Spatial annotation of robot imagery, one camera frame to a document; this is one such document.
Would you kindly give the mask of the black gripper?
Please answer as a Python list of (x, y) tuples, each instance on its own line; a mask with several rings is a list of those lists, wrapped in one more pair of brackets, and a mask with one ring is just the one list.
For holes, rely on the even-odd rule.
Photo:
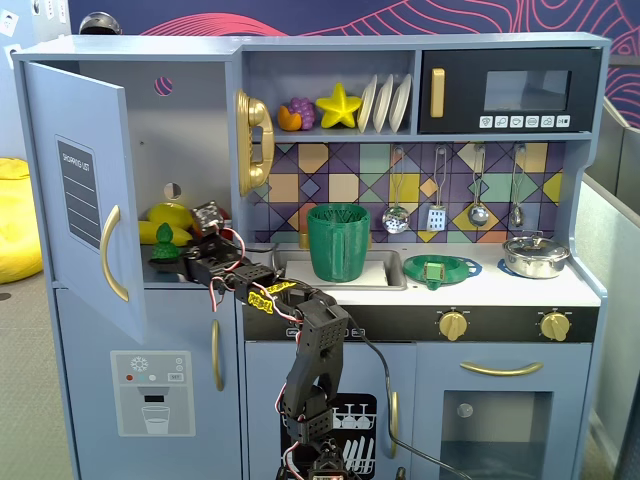
[(148, 264), (157, 272), (182, 275), (213, 289), (246, 287), (246, 279), (237, 273), (244, 266), (242, 250), (218, 235), (196, 244), (189, 242), (180, 248), (179, 257), (152, 258)]

